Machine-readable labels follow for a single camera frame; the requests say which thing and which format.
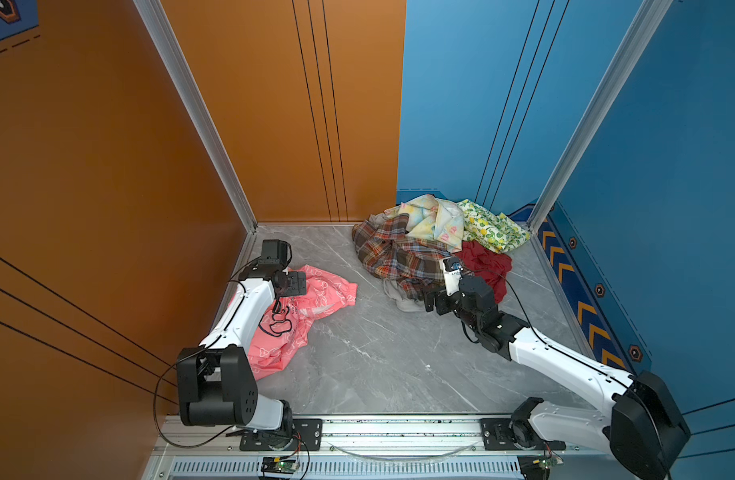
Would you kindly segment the pink cloth with white print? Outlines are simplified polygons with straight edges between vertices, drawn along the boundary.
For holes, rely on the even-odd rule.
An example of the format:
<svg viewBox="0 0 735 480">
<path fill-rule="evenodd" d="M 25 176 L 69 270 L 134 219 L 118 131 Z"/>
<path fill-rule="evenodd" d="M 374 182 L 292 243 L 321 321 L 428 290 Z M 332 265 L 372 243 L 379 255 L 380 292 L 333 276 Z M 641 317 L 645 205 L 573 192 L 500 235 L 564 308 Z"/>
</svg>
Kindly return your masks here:
<svg viewBox="0 0 735 480">
<path fill-rule="evenodd" d="M 285 297 L 269 307 L 251 341 L 248 361 L 256 380 L 281 372 L 301 348 L 317 322 L 345 307 L 355 306 L 358 286 L 324 270 L 305 265 L 306 293 Z"/>
</svg>

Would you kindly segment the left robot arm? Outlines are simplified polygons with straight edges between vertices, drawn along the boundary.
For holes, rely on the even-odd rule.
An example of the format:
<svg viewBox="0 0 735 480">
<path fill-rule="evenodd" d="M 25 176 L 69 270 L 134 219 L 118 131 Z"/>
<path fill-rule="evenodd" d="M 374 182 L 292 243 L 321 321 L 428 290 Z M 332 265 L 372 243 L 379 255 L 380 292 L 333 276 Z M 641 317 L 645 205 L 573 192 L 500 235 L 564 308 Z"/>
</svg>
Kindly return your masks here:
<svg viewBox="0 0 735 480">
<path fill-rule="evenodd" d="M 291 272 L 292 249 L 265 240 L 257 258 L 228 280 L 230 299 L 213 330 L 195 348 L 183 349 L 174 364 L 179 417 L 186 426 L 227 426 L 292 435 L 289 404 L 258 393 L 249 347 L 264 314 L 285 297 L 305 294 L 305 274 Z"/>
</svg>

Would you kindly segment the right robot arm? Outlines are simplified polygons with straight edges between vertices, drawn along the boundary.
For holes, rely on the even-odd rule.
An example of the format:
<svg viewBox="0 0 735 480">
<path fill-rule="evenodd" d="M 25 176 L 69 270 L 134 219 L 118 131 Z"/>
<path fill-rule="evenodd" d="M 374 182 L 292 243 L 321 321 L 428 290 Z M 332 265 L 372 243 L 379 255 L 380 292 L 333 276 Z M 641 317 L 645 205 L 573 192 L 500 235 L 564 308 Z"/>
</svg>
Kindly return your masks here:
<svg viewBox="0 0 735 480">
<path fill-rule="evenodd" d="M 667 384 L 657 375 L 595 362 L 542 334 L 527 319 L 499 309 L 477 276 L 449 277 L 425 290 L 427 311 L 455 314 L 470 342 L 531 368 L 583 398 L 589 408 L 529 397 L 509 420 L 511 442 L 549 451 L 555 442 L 609 454 L 639 479 L 667 479 L 691 439 Z"/>
</svg>

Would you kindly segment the grey ribbed cloth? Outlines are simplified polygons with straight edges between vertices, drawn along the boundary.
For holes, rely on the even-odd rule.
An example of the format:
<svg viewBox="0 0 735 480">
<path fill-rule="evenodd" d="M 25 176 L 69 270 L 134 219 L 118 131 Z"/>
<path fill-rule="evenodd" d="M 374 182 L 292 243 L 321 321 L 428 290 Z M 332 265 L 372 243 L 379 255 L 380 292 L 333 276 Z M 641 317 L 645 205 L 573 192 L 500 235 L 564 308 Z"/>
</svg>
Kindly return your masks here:
<svg viewBox="0 0 735 480">
<path fill-rule="evenodd" d="M 425 312 L 425 304 L 407 296 L 407 292 L 395 280 L 383 279 L 385 295 L 395 302 L 398 310 L 405 313 Z"/>
</svg>

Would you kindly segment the dark red cloth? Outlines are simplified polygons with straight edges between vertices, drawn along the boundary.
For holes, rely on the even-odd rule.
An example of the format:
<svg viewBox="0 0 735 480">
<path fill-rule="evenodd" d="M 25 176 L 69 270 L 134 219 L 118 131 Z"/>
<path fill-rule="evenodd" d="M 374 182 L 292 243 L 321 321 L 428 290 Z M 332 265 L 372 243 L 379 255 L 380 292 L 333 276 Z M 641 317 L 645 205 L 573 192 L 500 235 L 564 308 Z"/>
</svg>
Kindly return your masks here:
<svg viewBox="0 0 735 480">
<path fill-rule="evenodd" d="M 493 252 L 477 241 L 463 241 L 457 257 L 463 262 L 465 270 L 485 280 L 495 294 L 495 302 L 501 303 L 505 299 L 505 277 L 513 269 L 513 260 L 507 254 Z"/>
</svg>

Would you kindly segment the pastel tie-dye cloth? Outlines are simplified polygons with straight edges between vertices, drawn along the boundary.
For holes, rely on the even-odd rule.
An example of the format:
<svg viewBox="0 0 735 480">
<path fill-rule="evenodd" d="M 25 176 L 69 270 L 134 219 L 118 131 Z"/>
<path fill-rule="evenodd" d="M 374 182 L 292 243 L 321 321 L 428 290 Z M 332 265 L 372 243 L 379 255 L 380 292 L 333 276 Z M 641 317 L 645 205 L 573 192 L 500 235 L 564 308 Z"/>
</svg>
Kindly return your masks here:
<svg viewBox="0 0 735 480">
<path fill-rule="evenodd" d="M 405 227 L 407 236 L 445 244 L 451 252 L 461 250 L 465 214 L 455 202 L 425 194 L 385 210 L 387 219 L 399 215 L 409 218 Z"/>
</svg>

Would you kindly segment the lemon print cloth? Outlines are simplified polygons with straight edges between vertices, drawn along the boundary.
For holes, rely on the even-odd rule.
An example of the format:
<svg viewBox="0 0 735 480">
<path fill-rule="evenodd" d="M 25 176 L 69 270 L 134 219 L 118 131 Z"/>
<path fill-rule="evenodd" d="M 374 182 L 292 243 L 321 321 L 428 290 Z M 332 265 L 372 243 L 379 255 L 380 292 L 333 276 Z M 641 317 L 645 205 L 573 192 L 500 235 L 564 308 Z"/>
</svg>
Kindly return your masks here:
<svg viewBox="0 0 735 480">
<path fill-rule="evenodd" d="M 463 200 L 463 240 L 475 241 L 495 253 L 511 252 L 529 241 L 529 232 L 503 213 L 493 214 L 483 206 Z"/>
</svg>

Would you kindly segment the green circuit board left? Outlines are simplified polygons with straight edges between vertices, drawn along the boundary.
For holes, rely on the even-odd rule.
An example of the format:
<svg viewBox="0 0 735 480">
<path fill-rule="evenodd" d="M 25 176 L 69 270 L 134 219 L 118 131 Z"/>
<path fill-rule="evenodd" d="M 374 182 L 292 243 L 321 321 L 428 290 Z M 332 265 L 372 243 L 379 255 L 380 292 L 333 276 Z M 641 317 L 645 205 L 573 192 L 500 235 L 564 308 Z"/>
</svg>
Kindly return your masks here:
<svg viewBox="0 0 735 480">
<path fill-rule="evenodd" d="M 262 477 L 293 475 L 299 470 L 299 462 L 292 457 L 265 457 L 260 466 Z"/>
</svg>

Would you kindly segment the green circuit board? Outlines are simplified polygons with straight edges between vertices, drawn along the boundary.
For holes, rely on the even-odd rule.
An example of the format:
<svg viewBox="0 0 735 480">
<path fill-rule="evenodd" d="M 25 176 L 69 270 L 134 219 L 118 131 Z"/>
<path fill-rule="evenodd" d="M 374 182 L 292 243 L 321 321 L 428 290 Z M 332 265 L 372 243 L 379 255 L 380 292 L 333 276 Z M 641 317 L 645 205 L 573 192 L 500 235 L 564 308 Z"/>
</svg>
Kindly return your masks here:
<svg viewBox="0 0 735 480">
<path fill-rule="evenodd" d="M 549 479 L 553 467 L 565 464 L 561 456 L 519 457 L 519 467 L 525 479 Z"/>
<path fill-rule="evenodd" d="M 265 457 L 260 466 L 262 477 L 293 475 L 299 470 L 299 462 L 292 457 Z"/>
</svg>

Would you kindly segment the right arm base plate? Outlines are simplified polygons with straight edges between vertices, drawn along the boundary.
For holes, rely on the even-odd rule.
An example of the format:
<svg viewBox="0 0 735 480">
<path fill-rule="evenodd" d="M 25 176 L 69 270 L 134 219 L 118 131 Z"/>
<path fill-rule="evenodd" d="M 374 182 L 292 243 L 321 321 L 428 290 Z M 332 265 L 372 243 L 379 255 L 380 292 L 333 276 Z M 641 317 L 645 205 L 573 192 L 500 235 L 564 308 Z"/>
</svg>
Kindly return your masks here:
<svg viewBox="0 0 735 480">
<path fill-rule="evenodd" d="M 505 417 L 485 417 L 479 420 L 483 445 L 487 451 L 565 451 L 567 444 L 563 441 L 545 441 L 523 420 L 512 420 Z"/>
</svg>

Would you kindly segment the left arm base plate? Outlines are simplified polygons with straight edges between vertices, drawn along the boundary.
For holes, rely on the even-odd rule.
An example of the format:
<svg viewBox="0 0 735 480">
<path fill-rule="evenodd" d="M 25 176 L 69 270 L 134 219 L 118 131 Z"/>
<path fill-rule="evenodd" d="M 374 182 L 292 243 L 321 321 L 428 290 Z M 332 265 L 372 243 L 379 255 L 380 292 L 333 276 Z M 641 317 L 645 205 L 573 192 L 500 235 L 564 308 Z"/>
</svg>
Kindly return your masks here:
<svg viewBox="0 0 735 480">
<path fill-rule="evenodd" d="M 323 420 L 295 417 L 291 424 L 277 430 L 245 430 L 239 449 L 243 452 L 293 452 L 297 448 L 315 452 L 321 448 Z"/>
</svg>

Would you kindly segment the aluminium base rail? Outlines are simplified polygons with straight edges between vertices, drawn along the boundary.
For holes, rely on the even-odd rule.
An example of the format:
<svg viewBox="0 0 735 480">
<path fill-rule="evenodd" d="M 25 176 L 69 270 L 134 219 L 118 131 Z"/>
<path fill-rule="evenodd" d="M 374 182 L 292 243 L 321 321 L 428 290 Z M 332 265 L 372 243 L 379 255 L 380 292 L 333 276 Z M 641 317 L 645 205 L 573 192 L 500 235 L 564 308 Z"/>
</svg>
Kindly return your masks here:
<svg viewBox="0 0 735 480">
<path fill-rule="evenodd" d="M 549 479 L 627 479 L 605 454 L 575 444 L 565 451 L 487 451 L 479 420 L 507 414 L 309 415 L 321 418 L 315 452 L 243 452 L 244 430 L 186 427 L 169 417 L 143 471 L 145 479 L 525 479 L 519 457 L 561 456 Z M 262 477 L 265 457 L 292 457 L 299 470 Z"/>
</svg>

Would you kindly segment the aluminium corner post left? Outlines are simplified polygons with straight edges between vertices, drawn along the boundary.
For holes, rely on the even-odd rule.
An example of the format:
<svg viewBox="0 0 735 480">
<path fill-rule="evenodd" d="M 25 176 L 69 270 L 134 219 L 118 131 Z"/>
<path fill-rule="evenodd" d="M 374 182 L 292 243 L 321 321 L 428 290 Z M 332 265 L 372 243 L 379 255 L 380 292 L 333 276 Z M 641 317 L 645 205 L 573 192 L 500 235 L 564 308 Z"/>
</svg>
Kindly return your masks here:
<svg viewBox="0 0 735 480">
<path fill-rule="evenodd" d="M 134 0 L 133 5 L 244 229 L 255 234 L 255 215 L 162 3 Z"/>
</svg>

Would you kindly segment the aluminium corner post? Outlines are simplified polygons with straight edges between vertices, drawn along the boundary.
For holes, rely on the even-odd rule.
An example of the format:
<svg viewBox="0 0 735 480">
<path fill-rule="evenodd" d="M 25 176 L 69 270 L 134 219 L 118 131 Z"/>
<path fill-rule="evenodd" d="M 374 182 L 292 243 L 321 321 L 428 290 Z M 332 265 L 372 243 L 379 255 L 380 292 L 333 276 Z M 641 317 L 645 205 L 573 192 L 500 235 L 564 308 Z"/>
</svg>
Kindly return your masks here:
<svg viewBox="0 0 735 480">
<path fill-rule="evenodd" d="M 244 229 L 255 234 L 255 215 L 162 3 L 134 0 L 133 5 Z"/>
<path fill-rule="evenodd" d="M 579 165 L 583 154 L 589 148 L 591 140 L 597 134 L 597 130 L 603 124 L 611 106 L 619 97 L 621 89 L 627 83 L 627 79 L 633 73 L 633 69 L 639 63 L 641 55 L 647 49 L 651 38 L 655 35 L 657 28 L 663 22 L 665 14 L 671 8 L 671 0 L 645 0 L 637 9 L 631 25 L 627 28 L 623 40 L 619 43 L 611 63 L 607 66 L 601 82 L 597 85 L 587 109 L 583 112 L 577 128 L 573 131 L 569 143 L 565 146 L 563 154 L 559 157 L 555 169 L 551 172 L 545 188 L 541 191 L 539 200 L 527 220 L 527 229 L 532 234 L 537 233 L 543 221 L 547 220 L 551 207 L 555 205 L 559 195 L 565 189 L 567 181 L 573 175 L 573 171 Z"/>
</svg>

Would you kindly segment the aluminium corner post right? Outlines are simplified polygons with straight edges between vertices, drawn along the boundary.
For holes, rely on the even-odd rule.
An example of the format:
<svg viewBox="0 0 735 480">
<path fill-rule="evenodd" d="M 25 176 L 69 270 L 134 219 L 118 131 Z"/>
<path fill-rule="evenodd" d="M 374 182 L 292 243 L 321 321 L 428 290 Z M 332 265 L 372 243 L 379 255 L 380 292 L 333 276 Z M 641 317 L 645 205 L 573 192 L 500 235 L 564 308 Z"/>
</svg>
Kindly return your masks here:
<svg viewBox="0 0 735 480">
<path fill-rule="evenodd" d="M 527 229 L 532 234 L 537 233 L 543 221 L 547 220 L 551 207 L 555 205 L 559 195 L 565 189 L 567 181 L 573 175 L 573 171 L 579 165 L 583 154 L 589 148 L 591 140 L 597 134 L 597 130 L 603 124 L 611 106 L 619 97 L 621 89 L 627 83 L 627 79 L 633 73 L 633 69 L 639 63 L 641 55 L 647 49 L 651 38 L 655 35 L 657 28 L 663 22 L 665 14 L 671 8 L 671 0 L 645 0 L 637 9 L 631 25 L 627 28 L 623 40 L 619 43 L 611 63 L 607 66 L 601 82 L 597 85 L 587 109 L 583 112 L 577 128 L 573 131 L 569 143 L 565 146 L 563 154 L 559 157 L 555 169 L 551 172 L 545 188 L 541 191 L 539 200 L 527 220 Z"/>
</svg>

